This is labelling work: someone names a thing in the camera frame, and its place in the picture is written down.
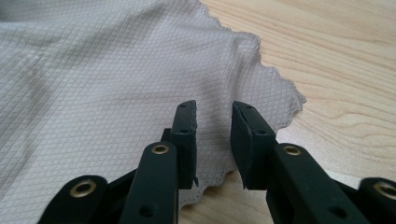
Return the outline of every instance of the textured fabric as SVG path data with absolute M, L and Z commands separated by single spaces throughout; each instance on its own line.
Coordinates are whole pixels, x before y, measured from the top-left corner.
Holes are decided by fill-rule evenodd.
M 257 36 L 234 33 L 198 1 L 0 3 L 0 223 L 35 223 L 69 180 L 108 182 L 137 167 L 171 127 L 176 106 L 198 106 L 195 203 L 235 169 L 232 101 L 273 129 L 304 97 L 260 64 Z

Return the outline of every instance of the wooden table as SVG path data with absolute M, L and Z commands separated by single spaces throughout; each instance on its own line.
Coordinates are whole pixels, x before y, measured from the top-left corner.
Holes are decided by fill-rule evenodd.
M 307 98 L 277 135 L 305 147 L 328 174 L 396 181 L 396 2 L 203 0 L 234 31 L 262 40 L 275 66 Z M 265 192 L 242 189 L 237 172 L 181 210 L 179 223 L 273 223 Z

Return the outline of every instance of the wood grain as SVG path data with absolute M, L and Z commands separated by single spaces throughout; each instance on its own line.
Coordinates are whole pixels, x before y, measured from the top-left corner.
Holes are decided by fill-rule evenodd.
M 307 98 L 278 132 L 305 147 L 335 179 L 396 180 L 396 2 L 203 0 L 212 16 L 262 40 L 262 63 Z M 242 190 L 237 172 L 184 207 L 179 223 L 272 223 L 265 193 Z

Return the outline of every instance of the cloth fold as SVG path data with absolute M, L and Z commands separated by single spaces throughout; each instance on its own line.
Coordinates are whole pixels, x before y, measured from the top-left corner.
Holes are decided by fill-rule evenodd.
M 277 131 L 304 97 L 260 64 L 260 39 L 223 28 L 197 0 L 0 3 L 0 222 L 35 223 L 80 175 L 108 182 L 135 169 L 197 102 L 199 201 L 235 169 L 232 101 Z

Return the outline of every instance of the screw hole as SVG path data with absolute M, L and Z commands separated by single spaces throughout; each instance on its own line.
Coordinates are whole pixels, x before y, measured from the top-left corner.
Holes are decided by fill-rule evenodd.
M 156 211 L 156 206 L 155 204 L 145 204 L 142 207 L 140 207 L 139 210 L 139 215 L 141 217 L 153 217 L 155 215 Z
M 285 152 L 291 156 L 298 156 L 301 154 L 300 149 L 297 147 L 284 147 Z
M 396 188 L 393 187 L 391 184 L 385 182 L 378 182 L 374 184 L 374 188 L 378 193 L 382 194 L 383 196 L 390 198 L 392 200 L 396 200 Z
M 82 198 L 91 194 L 96 189 L 96 183 L 88 180 L 78 182 L 70 189 L 70 195 L 74 198 Z
M 76 188 L 76 191 L 77 191 L 77 192 L 83 192 L 83 191 L 85 191 L 85 190 L 88 190 L 90 187 L 91 187 L 90 184 L 84 183 L 84 184 L 78 186 L 78 187 Z
M 166 153 L 168 150 L 169 150 L 169 147 L 167 147 L 167 146 L 156 146 L 151 151 L 154 154 L 160 155 L 160 154 Z
M 343 208 L 340 208 L 338 206 L 330 206 L 327 209 L 329 210 L 329 212 L 339 218 L 345 219 L 347 217 L 347 212 Z

